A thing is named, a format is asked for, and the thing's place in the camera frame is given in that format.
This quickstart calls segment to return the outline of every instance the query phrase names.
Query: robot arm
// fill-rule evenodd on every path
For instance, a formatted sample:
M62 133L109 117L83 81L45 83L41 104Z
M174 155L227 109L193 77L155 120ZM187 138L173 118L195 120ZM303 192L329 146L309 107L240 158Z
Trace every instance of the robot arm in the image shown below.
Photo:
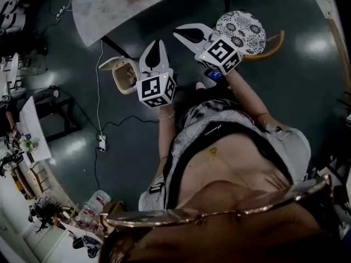
M204 24L181 25L173 35L195 53L197 61L224 75L241 61L241 54L231 40Z
M162 40L154 40L146 48L140 58L139 69L139 101L151 108L171 104L176 84Z

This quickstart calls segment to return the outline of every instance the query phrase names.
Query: plastic bottle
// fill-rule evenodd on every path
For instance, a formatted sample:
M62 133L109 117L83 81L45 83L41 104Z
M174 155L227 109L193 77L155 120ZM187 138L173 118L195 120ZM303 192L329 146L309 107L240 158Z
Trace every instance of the plastic bottle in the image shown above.
M103 212L104 206L111 201L111 197L103 190L97 190L84 205L84 210L92 217Z

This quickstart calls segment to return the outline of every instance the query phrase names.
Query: woman's arm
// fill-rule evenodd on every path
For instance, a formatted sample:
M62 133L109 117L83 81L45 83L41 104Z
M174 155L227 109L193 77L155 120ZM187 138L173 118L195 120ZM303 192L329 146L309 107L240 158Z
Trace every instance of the woman's arm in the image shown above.
M15 128L16 124L15 124L15 121L13 120L13 117L10 111L6 111L6 117L10 124L10 128L11 128L10 131L12 131Z
M168 157L169 147L173 138L176 136L173 105L161 106L159 119L158 151L160 154L160 165L154 179L162 175L163 167Z
M267 123L272 127L281 127L286 129L287 127L277 122L269 114L269 111L263 101L254 92L254 90L246 83L246 81L240 76L240 74L232 70L228 73L225 78L231 86L231 89L236 96L238 102L242 106L243 110L257 123L265 126Z

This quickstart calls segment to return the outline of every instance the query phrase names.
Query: necklace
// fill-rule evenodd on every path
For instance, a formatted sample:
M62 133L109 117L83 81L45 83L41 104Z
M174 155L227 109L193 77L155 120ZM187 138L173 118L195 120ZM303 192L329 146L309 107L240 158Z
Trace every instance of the necklace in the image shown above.
M206 170L205 170L205 174L204 174L203 177L202 177L201 188L204 187L205 178L206 178L208 169L209 169L209 167L210 167L210 165L211 165L211 162L212 162L212 160L213 160L214 157L217 157L222 163L224 163L224 164L226 165L226 167L227 167L228 169L230 169L230 167L227 165L227 163L225 163L222 159L219 158L219 156L217 156L217 150L218 150L217 147L212 147L212 148L210 148L210 150L209 150L209 152L210 152L210 154L211 154L211 158L210 158L210 161L209 161L209 163L208 163L208 166L207 166L207 168L206 168ZM235 176L237 176L237 177L246 185L247 188L250 188L249 185L246 183L246 181L245 181L239 174L235 173L234 171L231 171L231 172L232 172Z
M207 168L206 168L206 170L205 170L205 174L204 174L203 177L202 177L201 188L204 187L203 183L205 182L205 177L206 177L206 175L207 175L208 168L210 167L210 164L211 164L211 162L212 162L212 159L213 159L214 156L217 155L217 147L211 148L211 149L210 149L210 154L211 154L211 159L210 159L210 162L208 163L208 166L207 166Z

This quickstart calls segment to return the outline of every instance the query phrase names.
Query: small device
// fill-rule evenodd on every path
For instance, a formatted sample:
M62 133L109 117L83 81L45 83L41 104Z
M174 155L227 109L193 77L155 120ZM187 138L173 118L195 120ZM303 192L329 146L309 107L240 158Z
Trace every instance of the small device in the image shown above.
M214 80L216 83L218 83L218 80L224 76L222 73L212 70L212 69L207 69L204 72L205 76L207 76L208 78L210 78L211 80Z
M106 135L99 135L99 150L106 152Z
M172 73L165 72L157 76L137 81L139 101L153 108L172 103L176 90Z
M57 18L58 20L61 19L62 15L64 14L64 10L65 10L65 9L66 9L66 7L63 6L63 7L59 10L59 12L57 13L56 18Z
M226 75L240 63L241 55L228 37L221 36L202 54L196 55L195 59Z

